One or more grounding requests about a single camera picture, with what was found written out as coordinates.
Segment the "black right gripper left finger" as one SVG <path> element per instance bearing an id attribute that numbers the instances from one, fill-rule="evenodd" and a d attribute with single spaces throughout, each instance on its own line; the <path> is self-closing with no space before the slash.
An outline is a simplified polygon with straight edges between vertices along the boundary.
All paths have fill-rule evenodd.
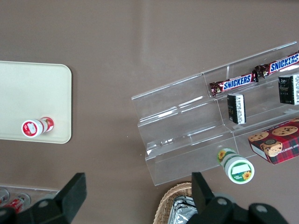
<path id="1" fill-rule="evenodd" d="M 22 223 L 70 224 L 86 197 L 85 173 L 76 173 L 54 198 L 44 198 L 22 212 Z"/>

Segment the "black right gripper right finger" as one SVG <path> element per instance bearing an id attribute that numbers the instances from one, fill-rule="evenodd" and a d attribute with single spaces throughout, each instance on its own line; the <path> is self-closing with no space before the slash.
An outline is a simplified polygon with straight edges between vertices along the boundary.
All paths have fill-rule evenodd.
<path id="1" fill-rule="evenodd" d="M 247 224 L 248 211 L 226 197 L 215 196 L 200 172 L 192 173 L 192 198 L 197 214 L 191 224 Z"/>

